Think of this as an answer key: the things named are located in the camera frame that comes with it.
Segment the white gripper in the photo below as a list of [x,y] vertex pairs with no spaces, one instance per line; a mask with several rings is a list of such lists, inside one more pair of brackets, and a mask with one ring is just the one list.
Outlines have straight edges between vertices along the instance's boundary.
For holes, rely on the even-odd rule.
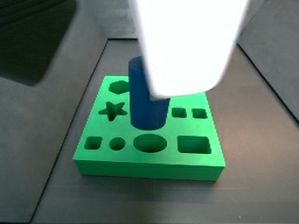
[[249,0],[129,0],[155,99],[213,89],[225,75]]

